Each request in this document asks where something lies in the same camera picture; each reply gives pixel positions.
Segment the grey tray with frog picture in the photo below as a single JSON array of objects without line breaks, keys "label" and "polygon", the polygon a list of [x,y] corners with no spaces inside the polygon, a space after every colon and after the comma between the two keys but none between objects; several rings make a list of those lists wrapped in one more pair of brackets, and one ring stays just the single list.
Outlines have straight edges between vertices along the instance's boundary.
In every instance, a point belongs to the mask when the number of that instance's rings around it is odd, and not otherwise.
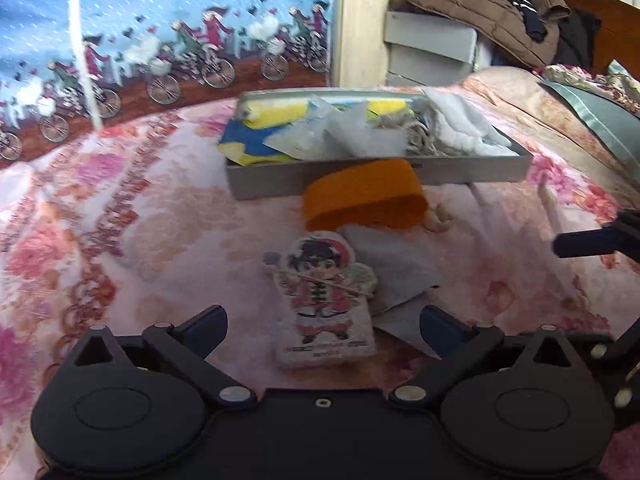
[{"label": "grey tray with frog picture", "polygon": [[518,182],[533,156],[450,91],[246,92],[218,143],[238,200],[299,195],[327,174],[403,159],[426,185]]}]

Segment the cartoon character plush pad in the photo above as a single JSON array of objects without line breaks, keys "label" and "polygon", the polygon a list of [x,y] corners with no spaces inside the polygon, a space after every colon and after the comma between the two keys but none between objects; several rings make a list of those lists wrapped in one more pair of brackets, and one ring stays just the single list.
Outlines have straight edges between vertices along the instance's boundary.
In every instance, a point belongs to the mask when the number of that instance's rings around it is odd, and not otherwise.
[{"label": "cartoon character plush pad", "polygon": [[311,232],[284,255],[266,252],[262,264],[281,296],[274,334],[280,365],[330,366],[375,355],[369,302],[378,279],[344,237]]}]

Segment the floral patterned pillow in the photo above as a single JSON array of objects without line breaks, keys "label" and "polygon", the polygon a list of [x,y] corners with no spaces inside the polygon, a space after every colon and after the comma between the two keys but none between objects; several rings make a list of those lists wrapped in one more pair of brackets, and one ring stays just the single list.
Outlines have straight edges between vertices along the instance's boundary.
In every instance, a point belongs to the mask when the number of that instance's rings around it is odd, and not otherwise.
[{"label": "floral patterned pillow", "polygon": [[608,64],[605,74],[592,74],[579,66],[553,64],[537,68],[535,74],[545,81],[600,96],[639,115],[639,81],[616,60]]}]

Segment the grey linen drawstring pouch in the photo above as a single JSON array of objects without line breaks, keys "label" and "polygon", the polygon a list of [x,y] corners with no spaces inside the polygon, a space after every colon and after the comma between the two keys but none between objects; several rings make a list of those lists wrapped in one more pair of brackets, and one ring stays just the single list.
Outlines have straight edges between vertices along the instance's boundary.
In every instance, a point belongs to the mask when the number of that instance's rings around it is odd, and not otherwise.
[{"label": "grey linen drawstring pouch", "polygon": [[435,138],[424,121],[408,107],[378,116],[374,121],[374,126],[377,129],[402,130],[407,137],[406,151],[409,155],[452,156],[454,154]]}]

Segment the wooden wardrobe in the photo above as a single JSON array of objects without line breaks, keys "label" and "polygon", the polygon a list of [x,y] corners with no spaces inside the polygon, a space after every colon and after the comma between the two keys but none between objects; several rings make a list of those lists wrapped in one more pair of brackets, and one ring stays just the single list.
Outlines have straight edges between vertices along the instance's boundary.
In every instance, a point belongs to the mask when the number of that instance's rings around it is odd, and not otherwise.
[{"label": "wooden wardrobe", "polygon": [[385,81],[387,5],[388,0],[334,0],[331,84],[369,88]]}]

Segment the brown puffer jacket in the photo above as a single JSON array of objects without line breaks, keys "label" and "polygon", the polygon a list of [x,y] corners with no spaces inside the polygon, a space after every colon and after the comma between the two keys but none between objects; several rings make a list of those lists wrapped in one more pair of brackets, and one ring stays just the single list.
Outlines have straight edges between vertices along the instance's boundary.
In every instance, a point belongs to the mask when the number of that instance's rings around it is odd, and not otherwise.
[{"label": "brown puffer jacket", "polygon": [[525,18],[508,0],[388,0],[391,11],[431,13],[469,25],[491,40],[521,66],[549,65],[558,50],[559,21],[570,15],[564,0],[528,0],[540,21],[544,38],[526,32]]}]

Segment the teal satin pillow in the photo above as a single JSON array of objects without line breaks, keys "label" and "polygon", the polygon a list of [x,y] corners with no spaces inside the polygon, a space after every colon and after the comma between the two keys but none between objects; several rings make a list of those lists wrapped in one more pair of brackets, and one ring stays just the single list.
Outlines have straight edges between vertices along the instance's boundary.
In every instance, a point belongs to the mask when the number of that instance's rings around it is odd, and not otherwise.
[{"label": "teal satin pillow", "polygon": [[639,117],[600,96],[567,84],[541,80],[590,129],[601,143],[639,181]]}]

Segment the small white cloth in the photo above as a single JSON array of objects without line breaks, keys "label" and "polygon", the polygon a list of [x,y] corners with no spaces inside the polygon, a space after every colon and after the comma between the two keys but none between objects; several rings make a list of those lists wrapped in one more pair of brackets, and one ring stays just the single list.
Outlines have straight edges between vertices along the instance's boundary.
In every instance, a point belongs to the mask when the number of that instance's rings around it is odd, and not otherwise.
[{"label": "small white cloth", "polygon": [[478,157],[516,156],[511,141],[461,96],[427,87],[421,109],[427,130],[444,148]]}]

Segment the orange fabric band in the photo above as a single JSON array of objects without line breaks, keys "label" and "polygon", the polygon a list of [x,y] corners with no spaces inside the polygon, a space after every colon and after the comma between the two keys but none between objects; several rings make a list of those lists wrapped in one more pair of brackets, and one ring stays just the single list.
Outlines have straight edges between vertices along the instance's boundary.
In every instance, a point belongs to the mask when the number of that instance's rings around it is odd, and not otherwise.
[{"label": "orange fabric band", "polygon": [[348,224],[408,230],[418,226],[427,211],[428,201],[418,176],[399,158],[328,174],[303,192],[308,231],[335,231]]}]

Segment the grey storage box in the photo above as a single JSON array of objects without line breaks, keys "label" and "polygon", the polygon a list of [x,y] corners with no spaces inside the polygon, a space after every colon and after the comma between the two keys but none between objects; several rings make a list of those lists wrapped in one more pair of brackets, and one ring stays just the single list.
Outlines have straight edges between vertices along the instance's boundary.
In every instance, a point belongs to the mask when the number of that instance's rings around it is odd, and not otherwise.
[{"label": "grey storage box", "polygon": [[449,86],[491,64],[494,43],[469,25],[433,14],[387,11],[386,84]]}]

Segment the white whale print cloth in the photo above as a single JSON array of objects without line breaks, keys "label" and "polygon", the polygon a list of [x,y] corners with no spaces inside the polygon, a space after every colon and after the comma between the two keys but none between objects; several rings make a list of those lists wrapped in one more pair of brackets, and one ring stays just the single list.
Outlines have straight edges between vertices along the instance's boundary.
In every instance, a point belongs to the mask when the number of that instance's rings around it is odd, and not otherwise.
[{"label": "white whale print cloth", "polygon": [[407,148],[406,134],[399,129],[375,128],[367,121],[367,111],[366,103],[358,103],[348,110],[338,110],[329,120],[329,133],[350,157],[404,157]]}]

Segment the blue bicycle print curtain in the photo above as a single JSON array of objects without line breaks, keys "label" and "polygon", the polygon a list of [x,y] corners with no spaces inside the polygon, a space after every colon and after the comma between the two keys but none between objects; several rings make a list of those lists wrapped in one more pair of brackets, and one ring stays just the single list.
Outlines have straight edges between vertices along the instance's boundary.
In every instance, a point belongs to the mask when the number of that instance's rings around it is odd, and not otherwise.
[{"label": "blue bicycle print curtain", "polygon": [[244,91],[329,81],[335,0],[1,0],[1,161]]}]

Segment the white teal printed face mask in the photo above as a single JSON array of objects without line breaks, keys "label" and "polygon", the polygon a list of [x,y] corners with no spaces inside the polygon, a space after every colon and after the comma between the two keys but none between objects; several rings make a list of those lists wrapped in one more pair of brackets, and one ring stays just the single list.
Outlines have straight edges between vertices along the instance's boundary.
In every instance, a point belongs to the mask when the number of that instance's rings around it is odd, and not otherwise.
[{"label": "white teal printed face mask", "polygon": [[266,136],[262,144],[296,160],[318,162],[344,158],[344,148],[328,130],[329,120],[337,112],[335,106],[314,96],[302,119]]}]

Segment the grey folded cloth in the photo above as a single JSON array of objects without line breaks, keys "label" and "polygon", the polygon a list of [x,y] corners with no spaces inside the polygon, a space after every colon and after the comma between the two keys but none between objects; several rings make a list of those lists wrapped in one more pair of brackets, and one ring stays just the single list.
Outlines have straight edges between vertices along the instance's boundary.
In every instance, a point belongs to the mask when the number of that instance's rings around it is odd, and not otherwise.
[{"label": "grey folded cloth", "polygon": [[428,293],[440,285],[440,275],[427,252],[393,231],[350,224],[339,228],[338,234],[352,246],[357,261],[370,266],[378,279],[369,301],[373,326],[427,356],[436,356],[424,342],[419,325]]}]

